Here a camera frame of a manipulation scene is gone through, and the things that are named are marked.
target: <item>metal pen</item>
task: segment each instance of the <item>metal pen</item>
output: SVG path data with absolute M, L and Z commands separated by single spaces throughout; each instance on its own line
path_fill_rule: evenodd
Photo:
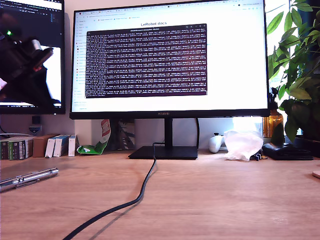
M 58 174 L 58 168 L 49 168 L 43 171 L 32 172 L 27 175 L 16 176 L 0 181 L 0 193 L 10 189 L 22 188 L 31 184 L 35 184 L 41 180 L 54 177 Z

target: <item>desk surface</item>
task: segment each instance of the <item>desk surface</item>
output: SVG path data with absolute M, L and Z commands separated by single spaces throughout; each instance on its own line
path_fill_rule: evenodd
M 128 153 L 2 160 L 1 179 L 57 167 L 57 177 L 0 194 L 1 240 L 61 240 L 139 194 L 152 160 Z M 311 240 L 320 235 L 320 161 L 158 160 L 143 201 L 75 240 Z

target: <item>book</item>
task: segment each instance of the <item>book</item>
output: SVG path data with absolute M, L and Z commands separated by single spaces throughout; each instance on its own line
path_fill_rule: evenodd
M 58 136 L 58 134 L 47 134 L 44 136 L 36 136 L 33 139 L 33 157 L 34 158 L 44 158 L 46 154 L 46 148 L 49 138 Z
M 15 136 L 1 140 L 1 159 L 23 160 L 32 156 L 33 136 Z
M 8 140 L 7 139 L 3 139 L 1 140 L 1 159 L 2 160 L 7 160 L 9 159 L 8 156 Z
M 56 138 L 59 136 L 61 135 L 54 136 L 48 139 L 46 143 L 46 148 L 45 148 L 45 155 L 44 155 L 45 158 L 52 158 L 55 150 Z
M 21 138 L 20 136 L 9 137 L 1 140 L 1 159 L 13 160 L 13 141 Z
M 12 142 L 12 159 L 24 160 L 33 155 L 33 136 L 18 137 Z
M 61 157 L 68 151 L 69 135 L 60 135 L 55 139 L 53 156 L 56 158 Z
M 69 137 L 68 156 L 74 157 L 76 155 L 77 148 L 79 146 L 78 137 L 73 134 Z

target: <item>monitor base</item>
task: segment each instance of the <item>monitor base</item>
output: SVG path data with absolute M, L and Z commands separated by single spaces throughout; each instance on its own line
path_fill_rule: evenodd
M 155 147 L 156 159 L 172 159 L 172 160 L 194 160 L 198 157 L 198 148 L 196 146 L 173 146 L 166 148 L 165 146 Z M 129 155 L 130 159 L 153 159 L 154 147 L 143 146 Z

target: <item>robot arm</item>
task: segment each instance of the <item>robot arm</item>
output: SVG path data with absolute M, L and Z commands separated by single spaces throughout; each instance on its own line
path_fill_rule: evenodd
M 53 55 L 51 47 L 42 50 L 34 38 L 21 39 L 18 23 L 0 9 L 0 99 L 10 98 L 54 110 L 43 63 Z

